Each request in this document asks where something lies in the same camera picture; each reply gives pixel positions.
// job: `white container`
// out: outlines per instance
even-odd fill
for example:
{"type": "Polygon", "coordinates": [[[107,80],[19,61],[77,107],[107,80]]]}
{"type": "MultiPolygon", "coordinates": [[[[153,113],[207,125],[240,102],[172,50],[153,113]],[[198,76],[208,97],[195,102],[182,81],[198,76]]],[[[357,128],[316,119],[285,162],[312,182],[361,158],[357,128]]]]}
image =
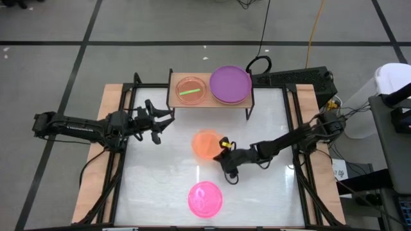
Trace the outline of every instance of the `white container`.
{"type": "MultiPolygon", "coordinates": [[[[378,94],[391,94],[411,82],[411,65],[385,64],[378,68],[371,78],[357,93],[346,101],[343,107],[353,109],[368,104],[368,98],[378,94]]],[[[341,109],[347,114],[351,109],[341,109]]],[[[357,112],[347,120],[345,134],[352,139],[363,139],[377,132],[371,111],[357,112]]]]}

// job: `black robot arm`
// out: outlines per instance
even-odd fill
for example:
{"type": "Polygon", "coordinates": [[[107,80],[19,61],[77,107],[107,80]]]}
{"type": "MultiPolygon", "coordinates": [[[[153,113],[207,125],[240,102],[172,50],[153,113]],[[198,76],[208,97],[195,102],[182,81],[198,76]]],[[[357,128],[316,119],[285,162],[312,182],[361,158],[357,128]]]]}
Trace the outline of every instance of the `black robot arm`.
{"type": "Polygon", "coordinates": [[[118,151],[123,148],[123,141],[133,135],[137,140],[143,139],[143,132],[151,130],[152,140],[160,144],[158,133],[174,121],[174,118],[157,122],[155,118],[161,118],[172,113],[171,110],[158,110],[151,101],[145,101],[146,108],[138,107],[137,116],[133,119],[125,111],[110,113],[105,119],[93,121],[76,117],[68,117],[56,112],[36,114],[33,131],[35,137],[44,138],[50,135],[68,135],[98,142],[109,151],[118,151]]]}
{"type": "Polygon", "coordinates": [[[223,148],[221,154],[216,156],[214,160],[221,164],[221,167],[226,175],[230,178],[238,177],[238,166],[242,164],[258,164],[261,168],[268,168],[270,161],[278,155],[278,153],[291,146],[298,145],[299,150],[304,153],[311,153],[317,148],[318,141],[332,142],[338,138],[345,127],[345,119],[337,117],[334,113],[325,112],[317,114],[313,119],[300,125],[296,130],[273,140],[261,141],[250,145],[249,149],[236,149],[236,143],[229,142],[227,137],[220,141],[220,146],[223,148]]]}

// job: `wooden shelf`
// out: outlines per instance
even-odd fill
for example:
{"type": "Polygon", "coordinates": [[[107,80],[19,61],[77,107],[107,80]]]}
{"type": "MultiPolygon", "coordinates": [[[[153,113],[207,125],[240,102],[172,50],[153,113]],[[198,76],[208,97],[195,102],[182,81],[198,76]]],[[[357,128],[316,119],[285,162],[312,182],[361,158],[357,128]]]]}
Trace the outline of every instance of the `wooden shelf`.
{"type": "Polygon", "coordinates": [[[168,106],[170,108],[252,108],[252,94],[249,94],[244,101],[235,105],[228,105],[219,102],[210,91],[210,77],[211,73],[173,73],[170,71],[170,82],[169,82],[169,92],[168,92],[168,106]],[[177,97],[177,92],[175,90],[179,81],[186,77],[197,77],[204,81],[206,85],[207,92],[205,98],[202,102],[196,105],[187,105],[179,101],[177,97]]]}

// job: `purple plate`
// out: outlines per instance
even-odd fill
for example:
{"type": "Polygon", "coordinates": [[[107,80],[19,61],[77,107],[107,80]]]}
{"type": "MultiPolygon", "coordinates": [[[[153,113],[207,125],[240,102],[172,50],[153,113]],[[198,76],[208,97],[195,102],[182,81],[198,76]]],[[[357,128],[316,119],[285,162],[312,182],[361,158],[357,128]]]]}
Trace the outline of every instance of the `purple plate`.
{"type": "Polygon", "coordinates": [[[210,90],[223,103],[239,103],[251,93],[251,78],[235,66],[218,68],[210,77],[210,90]]]}

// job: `black floor stripe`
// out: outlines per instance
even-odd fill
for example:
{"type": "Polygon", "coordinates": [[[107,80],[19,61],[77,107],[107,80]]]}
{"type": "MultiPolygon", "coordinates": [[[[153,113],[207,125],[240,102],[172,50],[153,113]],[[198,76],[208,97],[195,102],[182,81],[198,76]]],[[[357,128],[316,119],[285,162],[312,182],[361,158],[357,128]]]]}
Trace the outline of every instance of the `black floor stripe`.
{"type": "Polygon", "coordinates": [[[401,51],[401,49],[399,48],[399,45],[397,43],[397,40],[390,28],[390,26],[388,25],[387,19],[384,16],[384,13],[380,7],[380,4],[378,3],[377,0],[371,0],[372,4],[375,7],[375,10],[377,11],[378,17],[380,18],[380,21],[384,27],[385,32],[387,33],[388,38],[390,39],[390,42],[392,42],[392,47],[394,48],[394,51],[396,52],[398,61],[402,64],[407,64],[407,60],[404,57],[403,52],[401,51]]]}
{"type": "Polygon", "coordinates": [[[81,46],[82,41],[0,41],[0,46],[81,46]]]}
{"type": "MultiPolygon", "coordinates": [[[[74,81],[77,76],[78,69],[80,68],[80,64],[84,56],[85,48],[87,47],[87,41],[90,39],[92,28],[94,26],[94,23],[96,22],[98,11],[100,10],[101,2],[102,0],[97,0],[96,6],[94,7],[94,10],[92,12],[91,19],[89,21],[89,25],[85,32],[82,45],[78,52],[76,61],[73,66],[73,70],[71,71],[68,83],[66,85],[66,89],[64,91],[62,100],[60,102],[58,113],[63,114],[64,110],[66,109],[67,102],[69,100],[69,96],[70,96],[71,90],[73,89],[74,81]]],[[[26,226],[28,216],[30,215],[30,211],[33,206],[34,199],[36,197],[37,191],[41,183],[41,179],[43,177],[44,171],[47,166],[47,162],[50,157],[51,150],[53,149],[53,145],[54,145],[53,141],[48,141],[46,143],[46,146],[44,147],[43,154],[41,156],[39,165],[37,166],[37,170],[34,174],[33,181],[31,182],[30,190],[27,194],[26,201],[24,202],[23,208],[19,216],[19,220],[17,221],[17,224],[15,226],[16,231],[24,230],[24,227],[26,226]]]]}
{"type": "MultiPolygon", "coordinates": [[[[258,46],[259,41],[90,41],[89,46],[258,46]]],[[[308,41],[264,41],[264,46],[308,46],[308,41]]],[[[391,42],[312,42],[312,46],[392,46],[391,42]]]]}
{"type": "MultiPolygon", "coordinates": [[[[411,42],[401,42],[411,46],[411,42]]],[[[0,41],[0,46],[82,46],[79,41],[0,41]]],[[[87,41],[87,46],[258,46],[259,41],[87,41]]],[[[263,41],[264,46],[308,46],[308,41],[263,41]]],[[[312,42],[312,46],[392,46],[392,42],[312,42]]]]}
{"type": "Polygon", "coordinates": [[[399,46],[411,46],[411,42],[397,42],[399,46]]]}

